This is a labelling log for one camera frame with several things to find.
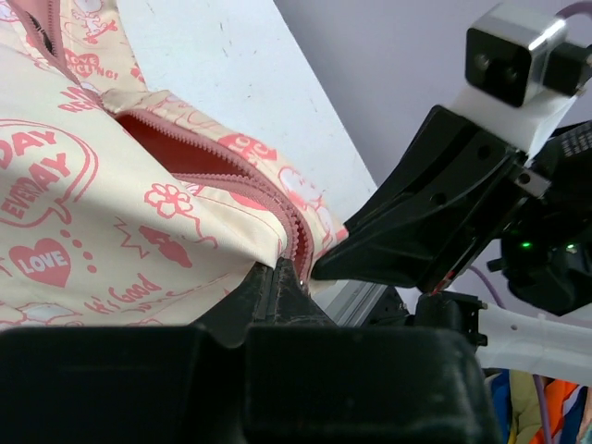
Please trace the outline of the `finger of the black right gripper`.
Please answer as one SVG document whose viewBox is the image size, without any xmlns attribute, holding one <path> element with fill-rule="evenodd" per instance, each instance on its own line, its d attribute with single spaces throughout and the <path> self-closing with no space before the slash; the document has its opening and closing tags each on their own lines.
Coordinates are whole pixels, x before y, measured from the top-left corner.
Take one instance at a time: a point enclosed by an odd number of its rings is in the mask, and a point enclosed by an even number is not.
<svg viewBox="0 0 592 444">
<path fill-rule="evenodd" d="M 388 178 L 346 222 L 349 239 L 419 224 L 480 192 L 512 162 L 511 145 L 436 105 Z"/>
<path fill-rule="evenodd" d="M 444 289 L 475 258 L 480 206 L 479 191 L 405 192 L 366 206 L 347 221 L 349 237 L 316 261 L 312 278 Z"/>
</svg>

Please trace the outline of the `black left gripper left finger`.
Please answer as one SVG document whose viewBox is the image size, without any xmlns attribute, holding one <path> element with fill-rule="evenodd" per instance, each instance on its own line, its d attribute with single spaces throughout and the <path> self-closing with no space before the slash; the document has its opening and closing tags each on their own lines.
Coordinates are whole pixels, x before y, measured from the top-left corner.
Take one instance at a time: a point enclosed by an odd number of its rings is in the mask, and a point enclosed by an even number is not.
<svg viewBox="0 0 592 444">
<path fill-rule="evenodd" d="M 5 443 L 242 443 L 241 345 L 276 299 L 255 265 L 185 327 L 17 327 L 1 336 Z"/>
</svg>

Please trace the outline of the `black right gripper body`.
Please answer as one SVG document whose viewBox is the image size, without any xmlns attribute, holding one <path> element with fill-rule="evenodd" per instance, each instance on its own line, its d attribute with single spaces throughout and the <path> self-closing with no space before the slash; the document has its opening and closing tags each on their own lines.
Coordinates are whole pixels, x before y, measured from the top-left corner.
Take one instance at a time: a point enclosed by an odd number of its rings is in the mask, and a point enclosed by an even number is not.
<svg viewBox="0 0 592 444">
<path fill-rule="evenodd" d="M 591 303 L 591 124 L 556 129 L 530 164 L 466 120 L 438 132 L 432 195 L 449 233 L 429 290 L 446 289 L 492 240 L 487 269 L 523 302 L 557 316 Z"/>
</svg>

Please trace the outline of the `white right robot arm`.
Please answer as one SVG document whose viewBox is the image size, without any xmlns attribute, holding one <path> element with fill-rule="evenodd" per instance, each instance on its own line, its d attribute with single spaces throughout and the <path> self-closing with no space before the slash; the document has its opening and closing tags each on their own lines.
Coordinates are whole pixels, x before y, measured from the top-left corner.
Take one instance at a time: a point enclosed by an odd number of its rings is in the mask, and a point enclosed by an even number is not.
<svg viewBox="0 0 592 444">
<path fill-rule="evenodd" d="M 484 367 L 591 381 L 591 155 L 567 155 L 589 125 L 554 132 L 533 164 L 487 129 L 437 105 L 400 162 L 315 263 L 315 280 L 422 294 L 416 325 L 461 331 Z M 535 317 L 478 308 L 451 291 L 492 241 L 487 267 Z"/>
</svg>

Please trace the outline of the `pink cream printed hooded jacket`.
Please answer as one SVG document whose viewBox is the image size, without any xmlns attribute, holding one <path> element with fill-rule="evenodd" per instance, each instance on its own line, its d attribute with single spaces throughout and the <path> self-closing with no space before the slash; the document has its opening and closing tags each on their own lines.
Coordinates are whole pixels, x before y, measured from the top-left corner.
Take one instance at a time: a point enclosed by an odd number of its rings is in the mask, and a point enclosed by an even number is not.
<svg viewBox="0 0 592 444">
<path fill-rule="evenodd" d="M 1 326 L 186 325 L 347 238 L 277 150 L 150 91 L 113 1 L 1 5 Z"/>
</svg>

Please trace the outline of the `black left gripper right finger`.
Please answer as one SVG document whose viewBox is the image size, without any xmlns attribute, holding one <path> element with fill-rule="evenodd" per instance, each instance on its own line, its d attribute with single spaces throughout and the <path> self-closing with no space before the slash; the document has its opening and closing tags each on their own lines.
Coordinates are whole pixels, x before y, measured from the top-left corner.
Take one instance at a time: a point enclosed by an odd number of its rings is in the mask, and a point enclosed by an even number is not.
<svg viewBox="0 0 592 444">
<path fill-rule="evenodd" d="M 482 303 L 443 291 L 410 323 L 332 327 L 289 262 L 255 265 L 243 344 L 242 429 L 251 443 L 498 443 L 476 361 Z"/>
</svg>

